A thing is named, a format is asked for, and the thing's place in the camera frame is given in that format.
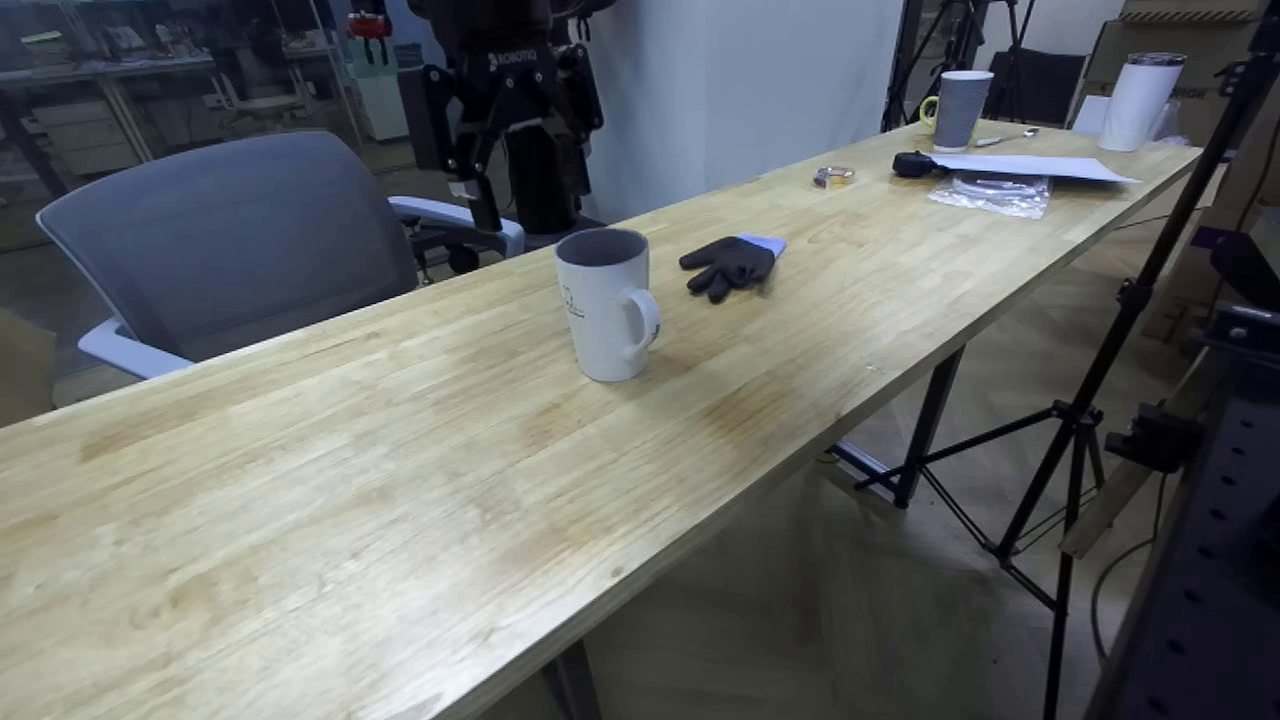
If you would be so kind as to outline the black table leg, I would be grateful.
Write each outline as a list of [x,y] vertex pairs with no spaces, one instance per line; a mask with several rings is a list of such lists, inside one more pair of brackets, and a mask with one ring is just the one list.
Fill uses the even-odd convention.
[[906,451],[902,451],[902,465],[900,465],[900,485],[892,493],[895,509],[906,509],[912,498],[915,498],[915,485],[921,485],[921,473],[929,465],[937,428],[944,421],[961,362],[964,362],[964,349],[955,349],[949,362],[939,362],[932,369],[932,376],[929,376],[922,406],[921,406],[921,417],[915,417],[915,428],[912,428],[912,440],[906,440]]

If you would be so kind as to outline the small metal keys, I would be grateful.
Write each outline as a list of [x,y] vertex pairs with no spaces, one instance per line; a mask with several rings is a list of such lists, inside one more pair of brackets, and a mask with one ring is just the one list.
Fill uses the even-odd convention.
[[810,184],[814,189],[845,189],[845,184],[853,184],[856,179],[856,169],[841,169],[841,165],[828,165],[828,169],[814,169],[810,171]]

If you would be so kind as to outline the black perforated breadboard table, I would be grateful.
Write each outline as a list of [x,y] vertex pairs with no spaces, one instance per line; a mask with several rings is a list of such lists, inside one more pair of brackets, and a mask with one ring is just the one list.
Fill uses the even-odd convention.
[[1085,720],[1280,720],[1280,316],[1206,327],[1225,387]]

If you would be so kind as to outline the grey office chair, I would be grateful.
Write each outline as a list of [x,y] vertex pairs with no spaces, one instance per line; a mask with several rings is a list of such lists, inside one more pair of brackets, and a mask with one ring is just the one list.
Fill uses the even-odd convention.
[[109,305],[76,349],[166,376],[267,338],[410,294],[429,250],[455,272],[514,255],[514,222],[393,195],[333,133],[267,133],[79,184],[36,229]]

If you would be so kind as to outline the black work glove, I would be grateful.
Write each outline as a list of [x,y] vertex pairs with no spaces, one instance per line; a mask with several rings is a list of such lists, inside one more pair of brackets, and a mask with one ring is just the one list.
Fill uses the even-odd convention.
[[760,289],[780,260],[780,239],[720,236],[679,255],[689,294],[723,305],[733,294]]

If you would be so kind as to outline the white paper sheets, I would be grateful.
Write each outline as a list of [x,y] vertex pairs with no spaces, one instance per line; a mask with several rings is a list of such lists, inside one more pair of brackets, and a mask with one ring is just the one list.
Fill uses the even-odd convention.
[[922,151],[944,171],[964,176],[1025,176],[1025,179],[1073,179],[1073,184],[1132,184],[1096,155],[1016,155],[1016,151]]

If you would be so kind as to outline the white ceramic mug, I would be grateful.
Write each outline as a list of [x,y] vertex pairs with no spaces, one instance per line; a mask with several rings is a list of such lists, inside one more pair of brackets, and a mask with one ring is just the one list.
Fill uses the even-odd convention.
[[555,281],[579,372],[596,383],[637,380],[659,338],[647,239],[629,229],[571,234],[555,243]]

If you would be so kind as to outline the small black object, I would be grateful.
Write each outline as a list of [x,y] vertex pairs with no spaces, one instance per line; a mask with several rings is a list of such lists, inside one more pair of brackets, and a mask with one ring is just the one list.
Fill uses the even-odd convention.
[[895,151],[895,155],[892,155],[892,171],[895,171],[900,179],[922,179],[922,176],[937,176],[937,159],[922,155],[922,151]]

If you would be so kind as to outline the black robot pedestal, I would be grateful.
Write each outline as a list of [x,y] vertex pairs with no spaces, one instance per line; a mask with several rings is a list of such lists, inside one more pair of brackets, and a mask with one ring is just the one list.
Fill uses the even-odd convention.
[[398,81],[410,155],[498,229],[493,151],[507,159],[514,222],[555,236],[592,192],[588,142],[604,123],[582,27],[617,0],[409,0],[443,60]]

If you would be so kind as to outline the clear plastic bag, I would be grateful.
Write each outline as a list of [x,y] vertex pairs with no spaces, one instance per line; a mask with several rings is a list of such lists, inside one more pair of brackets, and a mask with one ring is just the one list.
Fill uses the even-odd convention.
[[937,206],[977,208],[994,215],[1039,222],[1049,212],[1050,192],[1039,179],[977,179],[952,176],[932,189]]

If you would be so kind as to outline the white paper roll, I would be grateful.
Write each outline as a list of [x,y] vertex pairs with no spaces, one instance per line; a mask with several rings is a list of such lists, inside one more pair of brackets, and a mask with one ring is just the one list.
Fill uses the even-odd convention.
[[1175,54],[1132,54],[1120,70],[1101,129],[1102,151],[1136,151],[1167,117],[1184,60]]

